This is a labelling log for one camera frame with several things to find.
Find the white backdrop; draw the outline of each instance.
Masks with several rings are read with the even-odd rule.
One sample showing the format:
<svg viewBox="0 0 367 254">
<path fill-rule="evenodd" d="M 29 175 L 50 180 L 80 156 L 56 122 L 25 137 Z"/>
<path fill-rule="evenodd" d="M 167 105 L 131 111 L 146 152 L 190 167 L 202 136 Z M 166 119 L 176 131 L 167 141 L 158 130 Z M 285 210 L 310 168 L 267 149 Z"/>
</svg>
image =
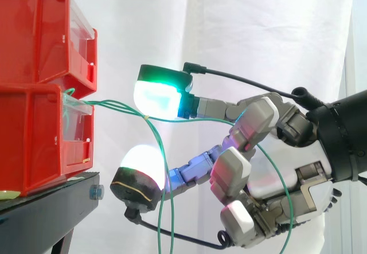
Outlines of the white backdrop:
<svg viewBox="0 0 367 254">
<path fill-rule="evenodd" d="M 98 92 L 87 99 L 133 105 L 140 64 L 180 69 L 192 61 L 282 91 L 304 86 L 324 101 L 335 100 L 341 80 L 352 0 L 75 0 L 98 30 Z M 262 91 L 210 75 L 194 78 L 198 96 L 236 102 Z M 216 123 L 157 123 L 170 168 L 221 143 L 228 127 Z M 157 253 L 157 234 L 124 219 L 124 205 L 109 184 L 126 152 L 155 144 L 144 121 L 96 109 L 93 170 L 106 193 L 74 231 L 70 253 Z M 202 185 L 175 198 L 175 231 L 216 242 L 221 204 Z M 158 211 L 143 215 L 157 223 Z M 165 203 L 163 227 L 170 226 Z M 169 253 L 169 237 L 162 237 Z M 250 250 L 279 253 L 285 236 Z M 286 253 L 319 253 L 323 217 L 294 230 Z M 174 253 L 215 253 L 175 240 Z"/>
</svg>

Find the robotic hand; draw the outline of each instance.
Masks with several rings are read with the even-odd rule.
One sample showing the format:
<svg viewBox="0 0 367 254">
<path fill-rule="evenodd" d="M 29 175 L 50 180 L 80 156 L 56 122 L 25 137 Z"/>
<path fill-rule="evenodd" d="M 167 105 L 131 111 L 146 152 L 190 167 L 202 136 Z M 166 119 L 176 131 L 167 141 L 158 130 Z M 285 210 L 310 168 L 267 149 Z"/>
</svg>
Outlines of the robotic hand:
<svg viewBox="0 0 367 254">
<path fill-rule="evenodd" d="M 333 182 L 366 183 L 358 174 L 367 171 L 367 91 L 332 104 L 306 102 L 306 115 L 276 92 L 237 104 L 190 100 L 189 106 L 185 101 L 190 116 L 227 120 L 234 126 L 222 145 L 170 170 L 171 188 L 167 184 L 166 192 L 176 196 L 209 181 L 224 205 L 220 218 L 236 246 L 250 248 L 290 227 L 283 184 L 269 160 L 255 155 L 260 142 L 266 143 L 290 192 L 293 227 L 332 207 L 341 196 Z"/>
</svg>

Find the red storage bin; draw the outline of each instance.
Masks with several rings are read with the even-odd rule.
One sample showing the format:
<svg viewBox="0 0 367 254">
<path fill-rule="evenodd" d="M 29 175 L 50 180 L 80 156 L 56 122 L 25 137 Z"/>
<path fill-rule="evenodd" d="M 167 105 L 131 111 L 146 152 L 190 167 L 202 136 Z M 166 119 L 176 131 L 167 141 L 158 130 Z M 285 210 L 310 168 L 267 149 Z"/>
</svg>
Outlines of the red storage bin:
<svg viewBox="0 0 367 254">
<path fill-rule="evenodd" d="M 26 196 L 93 166 L 92 106 L 54 84 L 0 84 L 0 106 L 0 193 Z"/>
<path fill-rule="evenodd" d="M 0 83 L 97 89 L 97 32 L 73 0 L 0 0 Z"/>
</svg>

